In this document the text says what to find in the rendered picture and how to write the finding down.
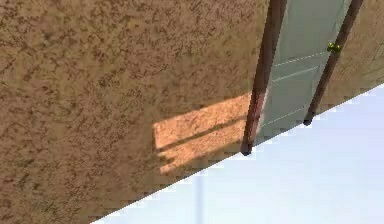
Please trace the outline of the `pale grey room door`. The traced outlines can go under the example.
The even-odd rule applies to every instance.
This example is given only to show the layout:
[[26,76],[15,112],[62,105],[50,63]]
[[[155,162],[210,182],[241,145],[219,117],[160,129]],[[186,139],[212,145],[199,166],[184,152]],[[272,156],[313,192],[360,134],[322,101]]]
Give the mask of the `pale grey room door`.
[[364,0],[270,0],[240,152],[310,125]]

